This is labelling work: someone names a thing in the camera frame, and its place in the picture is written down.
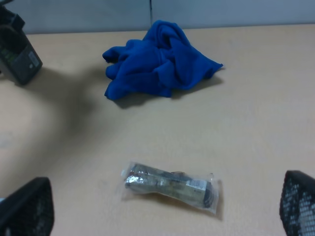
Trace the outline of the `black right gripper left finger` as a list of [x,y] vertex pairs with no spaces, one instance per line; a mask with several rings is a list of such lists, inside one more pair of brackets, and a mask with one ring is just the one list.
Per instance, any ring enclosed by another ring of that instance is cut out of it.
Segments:
[[54,202],[49,178],[36,177],[0,200],[2,236],[49,236]]

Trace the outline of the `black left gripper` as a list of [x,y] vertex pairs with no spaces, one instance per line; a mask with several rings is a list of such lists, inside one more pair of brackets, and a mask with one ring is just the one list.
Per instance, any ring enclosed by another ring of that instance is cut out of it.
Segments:
[[21,32],[24,25],[25,21],[18,14],[11,12],[4,5],[0,6],[0,28]]

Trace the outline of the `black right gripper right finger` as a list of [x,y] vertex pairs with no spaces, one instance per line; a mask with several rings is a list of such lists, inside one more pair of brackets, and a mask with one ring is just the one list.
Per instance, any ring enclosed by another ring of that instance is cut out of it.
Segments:
[[315,179],[287,171],[280,200],[280,219],[288,236],[315,236]]

